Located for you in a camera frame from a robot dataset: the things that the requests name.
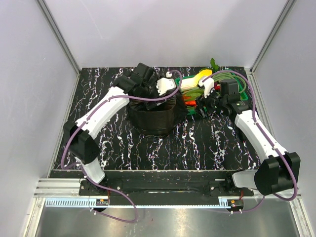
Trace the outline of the black trash bag roll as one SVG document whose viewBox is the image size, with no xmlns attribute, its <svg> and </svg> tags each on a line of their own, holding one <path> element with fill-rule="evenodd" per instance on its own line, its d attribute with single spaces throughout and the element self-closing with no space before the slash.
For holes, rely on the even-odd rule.
<svg viewBox="0 0 316 237">
<path fill-rule="evenodd" d="M 127 119 L 139 133 L 146 136 L 168 135 L 188 114 L 179 92 L 150 110 L 147 105 L 150 105 L 150 102 L 131 100 L 126 106 Z"/>
</svg>

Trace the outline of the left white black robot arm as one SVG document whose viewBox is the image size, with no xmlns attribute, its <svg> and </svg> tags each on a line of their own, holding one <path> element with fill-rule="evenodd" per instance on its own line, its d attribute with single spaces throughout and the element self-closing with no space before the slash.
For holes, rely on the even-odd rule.
<svg viewBox="0 0 316 237">
<path fill-rule="evenodd" d="M 67 121 L 64 124 L 66 145 L 61 158 L 62 169 L 70 168 L 70 165 L 65 164 L 65 158 L 67 154 L 72 154 L 87 179 L 91 181 L 91 191 L 96 195 L 105 193 L 106 175 L 100 166 L 100 148 L 95 142 L 98 133 L 130 100 L 156 102 L 160 95 L 161 86 L 154 68 L 143 63 L 139 63 L 128 74 L 118 77 L 106 95 L 87 114 L 75 122 Z"/>
</svg>

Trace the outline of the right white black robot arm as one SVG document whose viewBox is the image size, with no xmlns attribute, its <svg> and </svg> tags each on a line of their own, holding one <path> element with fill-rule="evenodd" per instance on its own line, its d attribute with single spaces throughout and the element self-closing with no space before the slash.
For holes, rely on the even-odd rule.
<svg viewBox="0 0 316 237">
<path fill-rule="evenodd" d="M 255 109 L 241 99 L 234 79 L 224 79 L 219 85 L 220 90 L 216 91 L 213 78 L 198 82 L 203 94 L 196 99 L 197 108 L 207 109 L 209 113 L 224 112 L 230 117 L 241 138 L 250 142 L 261 162 L 258 169 L 235 172 L 225 182 L 225 191 L 234 196 L 242 188 L 250 188 L 267 196 L 293 189 L 295 197 L 301 162 L 298 154 L 289 153 L 265 128 Z"/>
</svg>

